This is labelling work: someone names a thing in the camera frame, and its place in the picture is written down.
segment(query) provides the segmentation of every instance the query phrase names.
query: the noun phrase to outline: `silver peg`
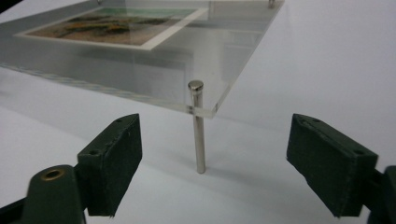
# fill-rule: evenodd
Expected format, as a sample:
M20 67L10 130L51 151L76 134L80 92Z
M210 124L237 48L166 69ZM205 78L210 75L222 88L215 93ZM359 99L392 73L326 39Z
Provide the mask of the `silver peg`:
M191 91L191 99L193 107L203 106L203 88L204 82L193 80L189 83ZM204 119L195 115L193 110L194 137L195 137L195 153L197 161L197 172L203 174L205 172L205 138L204 138Z

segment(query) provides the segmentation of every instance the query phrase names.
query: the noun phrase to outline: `white table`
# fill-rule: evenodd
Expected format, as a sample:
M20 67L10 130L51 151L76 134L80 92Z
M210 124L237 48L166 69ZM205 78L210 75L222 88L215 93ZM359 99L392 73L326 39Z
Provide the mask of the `white table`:
M0 21L72 1L25 0ZM287 1L218 114L194 171L191 116L0 69L0 206L40 170L77 162L113 119L139 113L143 160L115 218L89 223L365 223L332 217L286 161L292 113L322 119L395 164L396 2Z

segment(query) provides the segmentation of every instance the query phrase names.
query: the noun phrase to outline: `white surface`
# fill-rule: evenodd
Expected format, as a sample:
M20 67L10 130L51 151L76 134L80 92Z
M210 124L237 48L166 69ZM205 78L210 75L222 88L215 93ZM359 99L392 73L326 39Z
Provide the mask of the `white surface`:
M23 2L0 21L40 8ZM367 209L332 217L286 162L290 120L322 119L378 153L378 170L395 164L395 39L393 0L287 1L205 121L204 175L194 171L189 115L1 69L0 206L24 197L40 170L76 164L113 119L139 113L139 169L116 216L89 223L365 223Z

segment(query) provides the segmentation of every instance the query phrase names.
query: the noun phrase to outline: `photograph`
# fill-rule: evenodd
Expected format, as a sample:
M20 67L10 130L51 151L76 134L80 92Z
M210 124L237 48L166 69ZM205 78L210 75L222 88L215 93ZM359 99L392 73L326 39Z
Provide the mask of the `photograph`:
M204 8L103 7L17 35L120 48L153 49L205 12Z

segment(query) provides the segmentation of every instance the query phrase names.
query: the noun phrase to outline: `glass panel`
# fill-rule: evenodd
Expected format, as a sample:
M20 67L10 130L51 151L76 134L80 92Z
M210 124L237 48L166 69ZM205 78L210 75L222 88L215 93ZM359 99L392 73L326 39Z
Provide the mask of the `glass panel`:
M0 65L212 118L282 1L88 1L0 24Z

